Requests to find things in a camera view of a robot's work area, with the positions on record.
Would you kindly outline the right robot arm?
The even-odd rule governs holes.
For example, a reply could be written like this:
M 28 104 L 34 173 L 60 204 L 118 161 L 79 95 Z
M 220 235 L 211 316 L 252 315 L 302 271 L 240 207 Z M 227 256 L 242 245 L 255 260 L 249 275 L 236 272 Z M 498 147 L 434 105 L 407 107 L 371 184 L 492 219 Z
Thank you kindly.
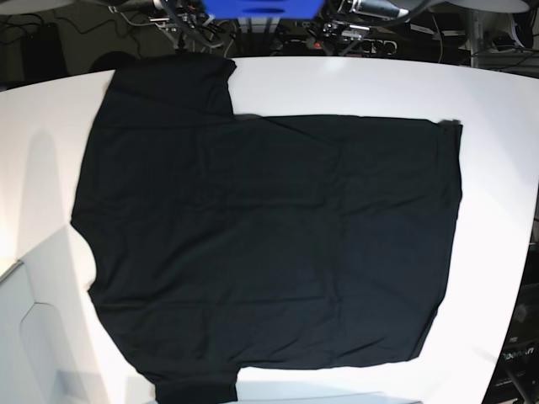
M 195 51 L 198 45 L 212 52 L 225 45 L 229 34 L 202 1 L 118 1 L 108 9 L 132 26 L 157 28 L 175 51 Z

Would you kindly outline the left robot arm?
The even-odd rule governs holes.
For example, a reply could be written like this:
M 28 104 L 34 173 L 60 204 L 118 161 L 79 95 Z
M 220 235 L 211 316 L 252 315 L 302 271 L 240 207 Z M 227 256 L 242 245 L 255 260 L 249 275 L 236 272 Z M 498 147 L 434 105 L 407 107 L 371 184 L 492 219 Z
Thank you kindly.
M 305 30 L 313 50 L 327 56 L 392 56 L 395 40 L 376 36 L 406 24 L 426 11 L 430 3 L 398 6 L 391 1 L 326 1 Z

